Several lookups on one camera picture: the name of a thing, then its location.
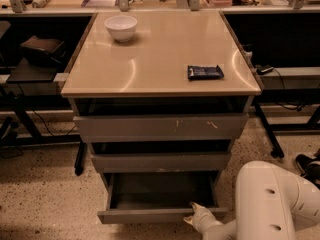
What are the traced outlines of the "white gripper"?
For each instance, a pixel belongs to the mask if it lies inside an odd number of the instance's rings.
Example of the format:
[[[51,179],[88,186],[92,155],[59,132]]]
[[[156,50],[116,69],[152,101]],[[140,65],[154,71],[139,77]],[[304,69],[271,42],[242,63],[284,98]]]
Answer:
[[[184,217],[183,220],[192,225],[199,233],[204,234],[210,228],[221,225],[221,222],[207,208],[203,208],[202,205],[196,202],[191,202],[190,205],[194,210],[194,214],[193,216]]]

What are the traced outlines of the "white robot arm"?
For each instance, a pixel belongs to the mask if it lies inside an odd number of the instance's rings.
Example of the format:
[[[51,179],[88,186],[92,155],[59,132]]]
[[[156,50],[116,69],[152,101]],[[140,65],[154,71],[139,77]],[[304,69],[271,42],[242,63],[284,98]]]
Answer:
[[[195,202],[184,219],[202,240],[296,240],[320,223],[320,190],[310,181],[264,161],[246,163],[235,187],[236,218],[222,223]]]

